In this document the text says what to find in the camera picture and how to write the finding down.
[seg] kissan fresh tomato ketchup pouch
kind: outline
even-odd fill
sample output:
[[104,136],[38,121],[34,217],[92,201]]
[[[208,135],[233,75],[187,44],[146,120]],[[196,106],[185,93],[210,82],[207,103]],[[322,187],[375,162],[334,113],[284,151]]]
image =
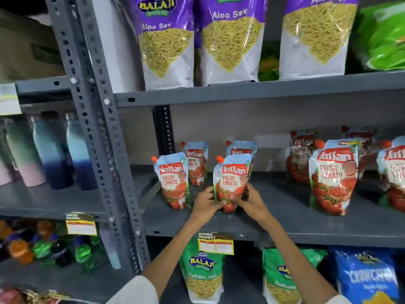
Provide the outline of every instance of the kissan fresh tomato ketchup pouch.
[[188,164],[184,152],[152,158],[163,194],[174,210],[183,209],[190,202]]
[[378,153],[378,173],[385,193],[379,205],[405,213],[405,136],[383,142]]
[[309,185],[308,162],[316,149],[315,140],[319,137],[319,131],[291,131],[290,137],[290,145],[286,150],[287,171],[296,182]]
[[244,154],[250,153],[252,155],[252,159],[250,162],[250,170],[249,170],[249,178],[252,174],[252,167],[253,167],[253,159],[257,152],[257,145],[255,142],[252,141],[226,141],[226,155],[235,155],[235,154]]
[[324,143],[309,160],[310,206],[325,214],[345,215],[358,176],[358,148],[361,139],[343,138]]
[[364,171],[377,169],[377,155],[375,136],[378,127],[347,127],[342,126],[344,138],[361,138],[361,145],[358,149],[358,178],[362,179]]
[[217,156],[218,164],[214,168],[214,198],[215,202],[226,201],[222,208],[225,213],[234,213],[236,205],[232,204],[233,196],[242,197],[249,177],[252,161],[250,153],[235,154],[222,158]]
[[208,144],[205,142],[181,142],[188,161],[188,175],[191,184],[203,186],[207,180],[205,163],[208,159]]

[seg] purple snack packet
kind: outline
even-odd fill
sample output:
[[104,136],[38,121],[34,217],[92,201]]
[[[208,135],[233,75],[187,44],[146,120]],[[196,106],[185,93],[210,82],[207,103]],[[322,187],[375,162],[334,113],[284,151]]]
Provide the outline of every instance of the purple snack packet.
[[193,0],[129,0],[145,87],[193,86]]
[[197,1],[204,85],[258,81],[267,0]]
[[347,42],[359,0],[288,0],[280,80],[345,73]]

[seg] blue gradient bottle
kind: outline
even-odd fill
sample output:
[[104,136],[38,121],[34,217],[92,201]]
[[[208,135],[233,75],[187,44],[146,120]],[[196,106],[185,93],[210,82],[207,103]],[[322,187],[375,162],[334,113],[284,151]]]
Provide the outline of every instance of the blue gradient bottle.
[[84,132],[76,113],[67,113],[68,129],[66,139],[73,166],[76,169],[76,182],[83,191],[97,188],[96,177],[87,151]]
[[50,124],[41,117],[31,116],[33,124],[32,135],[35,147],[43,165],[47,182],[54,190],[60,190],[73,185],[72,173],[69,169],[66,155]]

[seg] shelf label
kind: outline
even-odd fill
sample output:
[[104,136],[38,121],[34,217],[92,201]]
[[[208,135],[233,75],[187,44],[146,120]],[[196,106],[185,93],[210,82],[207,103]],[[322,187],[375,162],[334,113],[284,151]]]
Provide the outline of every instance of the shelf label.
[[72,212],[66,214],[66,227],[69,235],[97,235],[94,218],[86,213]]
[[0,115],[21,114],[15,84],[0,85]]
[[234,255],[233,240],[219,233],[198,233],[198,250],[206,253]]

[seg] blue chips packet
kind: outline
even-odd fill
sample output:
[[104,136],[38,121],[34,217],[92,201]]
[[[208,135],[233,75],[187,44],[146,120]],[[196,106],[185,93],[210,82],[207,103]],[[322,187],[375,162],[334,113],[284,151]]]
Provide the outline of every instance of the blue chips packet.
[[353,304],[399,299],[392,253],[382,248],[332,246],[338,292]]

